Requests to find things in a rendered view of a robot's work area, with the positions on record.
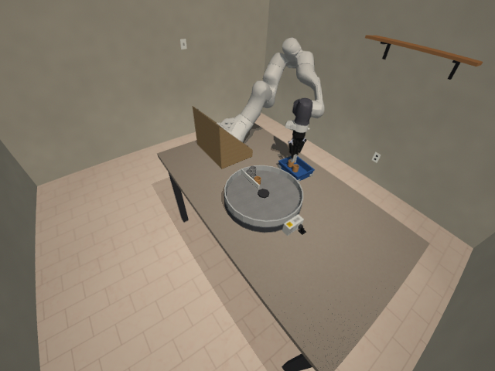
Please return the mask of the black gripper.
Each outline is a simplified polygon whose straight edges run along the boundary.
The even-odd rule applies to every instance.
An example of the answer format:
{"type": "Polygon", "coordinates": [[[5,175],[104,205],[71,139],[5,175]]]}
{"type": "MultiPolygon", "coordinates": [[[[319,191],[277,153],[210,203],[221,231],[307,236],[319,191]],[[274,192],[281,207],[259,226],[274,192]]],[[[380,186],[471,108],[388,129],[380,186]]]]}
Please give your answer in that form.
{"type": "Polygon", "coordinates": [[[289,145],[289,153],[292,155],[290,162],[296,162],[297,155],[301,152],[303,145],[306,142],[306,139],[304,138],[306,133],[298,133],[293,130],[292,133],[292,140],[288,141],[289,145]],[[302,141],[303,140],[303,141],[302,141]],[[292,142],[294,143],[292,146],[292,142]],[[300,150],[299,150],[300,149],[300,150]]]}

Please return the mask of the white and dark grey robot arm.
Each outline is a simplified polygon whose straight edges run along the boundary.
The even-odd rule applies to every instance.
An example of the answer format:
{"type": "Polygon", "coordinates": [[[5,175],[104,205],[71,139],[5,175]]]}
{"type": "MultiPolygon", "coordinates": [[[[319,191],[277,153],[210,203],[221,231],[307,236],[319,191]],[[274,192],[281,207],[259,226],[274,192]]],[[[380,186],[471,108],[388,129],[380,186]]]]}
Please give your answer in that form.
{"type": "Polygon", "coordinates": [[[263,106],[270,108],[274,105],[278,82],[286,66],[296,68],[299,81],[315,91],[315,100],[309,98],[296,100],[292,110],[295,120],[287,121],[285,128],[298,133],[307,132],[309,119],[319,118],[324,114],[321,83],[315,72],[313,54],[310,51],[303,51],[295,38],[286,39],[282,44],[282,50],[285,54],[275,53],[271,58],[263,80],[254,83],[249,101],[241,114],[217,123],[241,142],[260,116],[263,106]]]}

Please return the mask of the blue open crate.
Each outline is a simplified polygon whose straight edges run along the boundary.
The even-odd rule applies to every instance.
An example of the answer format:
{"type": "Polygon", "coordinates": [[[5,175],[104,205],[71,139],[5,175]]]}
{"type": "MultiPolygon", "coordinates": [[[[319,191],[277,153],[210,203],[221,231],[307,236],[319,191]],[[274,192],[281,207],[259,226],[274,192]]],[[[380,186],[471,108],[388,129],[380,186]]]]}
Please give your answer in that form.
{"type": "Polygon", "coordinates": [[[299,170],[298,172],[293,172],[292,168],[288,167],[288,160],[291,159],[290,157],[284,158],[282,160],[279,160],[278,167],[291,175],[293,175],[298,182],[300,182],[303,179],[306,179],[310,176],[313,176],[313,171],[315,171],[314,168],[312,168],[310,165],[308,165],[306,162],[304,162],[300,157],[297,156],[296,162],[294,164],[299,165],[299,170]],[[283,164],[284,163],[284,164],[283,164]],[[289,169],[290,168],[290,169],[289,169]]]}

